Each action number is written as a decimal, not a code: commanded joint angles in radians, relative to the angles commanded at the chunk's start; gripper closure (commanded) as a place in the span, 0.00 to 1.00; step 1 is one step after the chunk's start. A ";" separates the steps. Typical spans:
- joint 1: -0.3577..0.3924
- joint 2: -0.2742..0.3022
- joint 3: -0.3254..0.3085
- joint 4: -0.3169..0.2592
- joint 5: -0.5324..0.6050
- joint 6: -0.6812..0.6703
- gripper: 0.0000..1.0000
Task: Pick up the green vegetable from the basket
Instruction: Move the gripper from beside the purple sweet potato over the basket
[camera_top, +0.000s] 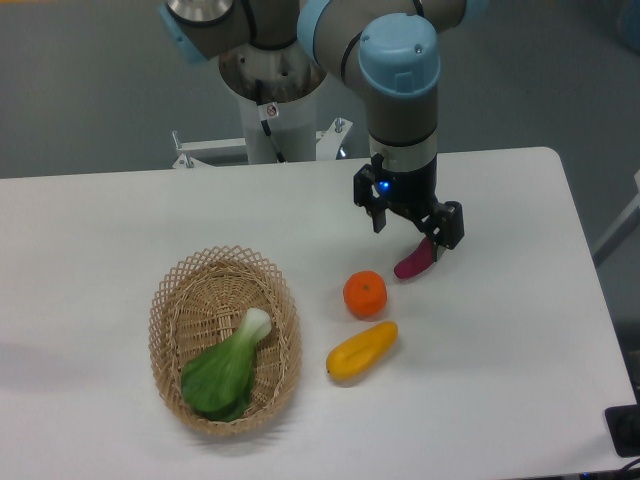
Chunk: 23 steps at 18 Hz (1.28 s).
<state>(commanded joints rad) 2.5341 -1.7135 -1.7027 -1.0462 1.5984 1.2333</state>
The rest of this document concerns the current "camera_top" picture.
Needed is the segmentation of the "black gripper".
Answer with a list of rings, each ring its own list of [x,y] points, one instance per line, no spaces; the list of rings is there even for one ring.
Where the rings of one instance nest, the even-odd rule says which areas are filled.
[[[464,237],[464,216],[459,202],[438,202],[436,183],[437,157],[417,170],[402,172],[384,167],[383,156],[377,153],[371,165],[363,165],[353,177],[353,202],[365,209],[375,233],[386,226],[385,200],[399,215],[413,215],[412,222],[427,240],[430,259],[437,262]]]

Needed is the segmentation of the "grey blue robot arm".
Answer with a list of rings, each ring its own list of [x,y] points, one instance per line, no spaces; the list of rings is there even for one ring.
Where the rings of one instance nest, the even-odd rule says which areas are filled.
[[[413,223],[422,267],[457,246],[463,210],[440,202],[438,36],[479,15],[482,1],[164,1],[158,12],[191,62],[216,60],[245,110],[253,163],[314,157],[314,93],[333,76],[364,102],[370,161],[354,202],[380,231],[386,213]]]

